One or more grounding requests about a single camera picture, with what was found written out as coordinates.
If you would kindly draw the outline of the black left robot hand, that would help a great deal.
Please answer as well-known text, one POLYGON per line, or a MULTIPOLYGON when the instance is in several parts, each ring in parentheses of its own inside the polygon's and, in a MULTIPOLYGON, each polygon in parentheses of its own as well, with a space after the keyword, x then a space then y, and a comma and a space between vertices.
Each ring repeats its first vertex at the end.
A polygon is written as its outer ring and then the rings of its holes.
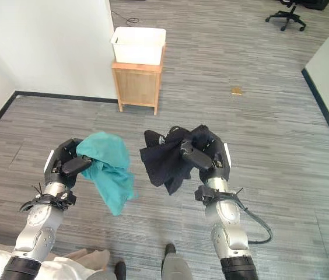
POLYGON ((82 139, 71 138, 60 144, 50 156, 44 171, 44 184, 63 184, 68 189, 74 187, 79 173, 92 165, 92 158, 78 155, 76 149, 82 139))

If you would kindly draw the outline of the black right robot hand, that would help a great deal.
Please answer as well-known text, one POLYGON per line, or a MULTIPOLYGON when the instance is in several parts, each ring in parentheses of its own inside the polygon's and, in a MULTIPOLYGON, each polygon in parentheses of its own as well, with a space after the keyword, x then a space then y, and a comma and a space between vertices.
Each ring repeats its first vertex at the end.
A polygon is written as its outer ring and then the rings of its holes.
POLYGON ((224 143, 206 125, 199 125, 186 136, 180 146, 182 158, 199 170, 200 180, 229 180, 230 163, 224 143))

